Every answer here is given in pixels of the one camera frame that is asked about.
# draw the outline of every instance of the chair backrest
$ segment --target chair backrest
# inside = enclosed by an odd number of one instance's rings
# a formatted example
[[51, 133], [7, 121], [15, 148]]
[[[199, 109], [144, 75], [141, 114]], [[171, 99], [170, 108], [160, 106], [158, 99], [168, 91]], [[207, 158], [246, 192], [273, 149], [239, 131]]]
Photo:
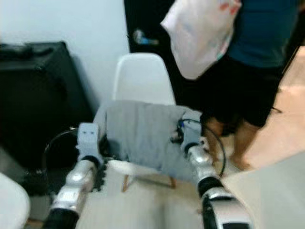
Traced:
[[123, 56], [117, 65], [112, 99], [175, 105], [162, 58], [152, 53]]

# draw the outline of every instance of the person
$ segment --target person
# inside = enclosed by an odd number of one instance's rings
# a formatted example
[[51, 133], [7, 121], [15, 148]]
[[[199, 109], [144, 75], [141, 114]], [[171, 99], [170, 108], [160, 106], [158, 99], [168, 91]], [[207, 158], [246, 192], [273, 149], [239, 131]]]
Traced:
[[[264, 127], [282, 79], [285, 46], [304, 0], [243, 0], [226, 55], [203, 77], [209, 119], [207, 127], [221, 135], [224, 125], [242, 117], [234, 136], [231, 162], [248, 169], [244, 155]], [[216, 139], [205, 130], [213, 161]]]

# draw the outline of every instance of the white table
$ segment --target white table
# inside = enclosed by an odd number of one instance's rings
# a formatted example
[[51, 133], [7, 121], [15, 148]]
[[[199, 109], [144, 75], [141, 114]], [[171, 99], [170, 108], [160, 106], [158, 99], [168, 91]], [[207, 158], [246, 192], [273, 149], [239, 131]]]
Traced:
[[0, 173], [0, 228], [23, 228], [29, 213], [30, 199], [26, 191]]
[[256, 229], [305, 228], [305, 152], [224, 183], [247, 206]]

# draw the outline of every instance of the blue shirt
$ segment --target blue shirt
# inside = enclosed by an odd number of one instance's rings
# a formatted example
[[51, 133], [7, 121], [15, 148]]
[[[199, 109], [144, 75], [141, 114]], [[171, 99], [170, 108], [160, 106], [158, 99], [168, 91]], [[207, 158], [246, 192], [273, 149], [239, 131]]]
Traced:
[[244, 64], [279, 67], [294, 29], [300, 0], [243, 0], [228, 56]]

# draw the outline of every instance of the floor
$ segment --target floor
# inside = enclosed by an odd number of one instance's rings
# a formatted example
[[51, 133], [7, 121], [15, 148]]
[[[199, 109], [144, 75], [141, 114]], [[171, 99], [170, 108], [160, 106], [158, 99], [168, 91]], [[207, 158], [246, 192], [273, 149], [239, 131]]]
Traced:
[[[247, 152], [246, 158], [255, 168], [273, 164], [305, 149], [304, 63], [305, 48], [299, 52], [281, 85], [275, 107], [283, 113], [270, 115], [268, 124]], [[223, 139], [228, 154], [233, 151], [233, 140], [233, 136]], [[0, 148], [0, 171], [14, 177], [16, 173], [11, 169], [14, 166], [11, 159], [6, 158]], [[226, 176], [236, 172], [239, 171], [228, 164]], [[191, 184], [178, 181], [177, 189], [173, 190], [156, 183], [169, 184], [168, 177], [142, 177], [133, 179], [127, 192], [122, 193], [122, 181], [122, 174], [108, 168], [103, 190], [88, 196], [78, 229], [203, 228], [197, 213], [199, 198]], [[37, 212], [41, 206], [37, 203], [32, 208]]]

